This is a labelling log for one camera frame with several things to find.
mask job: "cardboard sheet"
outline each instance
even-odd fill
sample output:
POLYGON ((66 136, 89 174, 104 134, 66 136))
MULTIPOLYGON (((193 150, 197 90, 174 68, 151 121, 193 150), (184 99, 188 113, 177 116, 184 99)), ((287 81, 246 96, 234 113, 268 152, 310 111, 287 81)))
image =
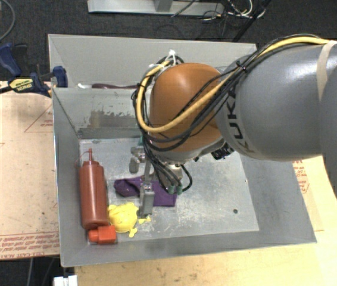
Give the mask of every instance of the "cardboard sheet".
POLYGON ((52 100, 0 96, 0 260, 59 254, 52 100))

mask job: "red nozzle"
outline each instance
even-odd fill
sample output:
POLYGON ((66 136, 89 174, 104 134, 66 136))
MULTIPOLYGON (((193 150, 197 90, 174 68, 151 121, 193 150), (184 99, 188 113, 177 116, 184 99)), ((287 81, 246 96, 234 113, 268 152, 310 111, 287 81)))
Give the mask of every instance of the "red nozzle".
POLYGON ((89 153, 89 161, 93 161, 91 148, 88 150, 88 153, 89 153))

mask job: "gray metal tray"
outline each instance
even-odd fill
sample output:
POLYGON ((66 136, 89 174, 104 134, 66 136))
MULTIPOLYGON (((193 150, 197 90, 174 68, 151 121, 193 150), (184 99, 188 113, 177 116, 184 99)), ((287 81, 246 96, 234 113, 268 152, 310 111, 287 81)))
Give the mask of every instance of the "gray metal tray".
POLYGON ((155 208, 152 222, 137 226, 134 238, 118 234, 117 244, 89 244, 80 224, 75 161, 92 147, 105 168, 111 203, 126 202, 112 190, 113 182, 131 176, 130 147, 140 133, 130 91, 82 90, 77 84, 131 85, 170 49, 185 61, 226 67, 255 46, 69 35, 48 39, 51 68, 63 66, 69 80, 69 88, 52 93, 62 266, 315 242, 292 163, 232 154, 223 161, 208 156, 188 163, 193 187, 175 208, 155 208))

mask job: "yellow cable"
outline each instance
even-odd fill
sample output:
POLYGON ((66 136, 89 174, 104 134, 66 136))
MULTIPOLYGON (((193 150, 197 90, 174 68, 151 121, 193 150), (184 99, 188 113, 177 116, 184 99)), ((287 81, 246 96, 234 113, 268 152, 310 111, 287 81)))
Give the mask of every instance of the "yellow cable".
MULTIPOLYGON (((279 42, 273 44, 272 46, 268 47, 265 51, 263 51, 259 56, 262 56, 262 55, 264 55, 264 54, 266 54, 266 53, 268 53, 268 52, 270 52, 274 49, 280 48, 281 46, 289 45, 289 44, 293 44, 293 43, 312 43, 312 44, 315 44, 315 45, 324 45, 328 42, 329 42, 329 40, 314 38, 314 37, 308 37, 308 36, 300 36, 300 37, 289 38, 289 39, 285 39, 285 40, 282 40, 282 41, 279 41, 279 42)), ((159 70, 160 70, 160 67, 158 66, 158 67, 152 69, 146 76, 156 74, 156 72, 158 72, 159 70)), ((142 90, 142 88, 140 88, 139 92, 137 94, 137 103, 136 103, 136 115, 137 115, 137 120, 138 120, 139 125, 145 131, 147 131, 149 133, 165 132, 165 131, 175 127, 176 125, 178 125, 179 123, 184 121, 195 110, 199 109, 199 107, 202 106, 204 103, 206 103, 211 97, 213 97, 213 95, 221 88, 221 86, 223 86, 225 81, 227 81, 232 76, 232 74, 234 74, 234 72, 231 72, 224 80, 222 80, 210 92, 208 92, 206 95, 204 95, 202 98, 200 98, 194 105, 187 108, 177 118, 172 120, 170 123, 167 123, 167 124, 165 124, 163 126, 160 126, 160 127, 150 127, 145 123, 145 121, 142 117, 142 110, 141 110, 143 90, 142 90)), ((145 86, 147 81, 148 81, 148 77, 146 77, 142 81, 141 85, 145 86)))

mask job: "yellow clamp label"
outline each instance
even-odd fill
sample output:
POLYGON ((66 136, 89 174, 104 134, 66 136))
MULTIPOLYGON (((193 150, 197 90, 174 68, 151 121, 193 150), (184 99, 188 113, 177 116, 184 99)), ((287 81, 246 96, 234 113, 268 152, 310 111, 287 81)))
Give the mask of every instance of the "yellow clamp label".
POLYGON ((32 88, 32 79, 23 78, 23 79, 14 79, 9 86, 14 90, 21 92, 26 89, 32 88))

